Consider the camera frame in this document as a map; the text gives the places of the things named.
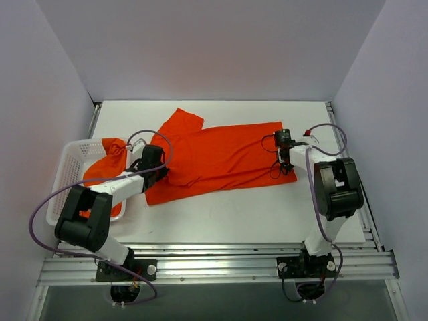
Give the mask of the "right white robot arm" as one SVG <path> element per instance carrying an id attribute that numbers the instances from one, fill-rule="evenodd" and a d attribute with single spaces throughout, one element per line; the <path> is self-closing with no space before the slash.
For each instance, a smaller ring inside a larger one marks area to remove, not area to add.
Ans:
<path id="1" fill-rule="evenodd" d="M 352 158 L 340 158 L 338 152 L 326 152 L 305 140 L 292 139 L 288 129 L 273 133 L 281 175 L 299 168 L 307 172 L 316 223 L 304 240 L 307 253 L 297 259 L 297 268 L 305 276 L 321 268 L 319 257 L 332 251 L 337 235 L 347 220 L 364 204 L 360 177 Z"/>

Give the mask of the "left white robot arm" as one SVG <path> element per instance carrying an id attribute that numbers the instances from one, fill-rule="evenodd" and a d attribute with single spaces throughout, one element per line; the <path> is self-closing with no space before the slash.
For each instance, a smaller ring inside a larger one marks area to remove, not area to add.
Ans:
<path id="1" fill-rule="evenodd" d="M 111 262 L 110 271 L 119 280 L 130 279 L 135 271 L 134 252 L 110 235 L 111 212 L 163 179 L 169 170 L 164 160 L 164 150 L 150 144 L 117 179 L 72 187 L 56 223 L 55 237 Z"/>

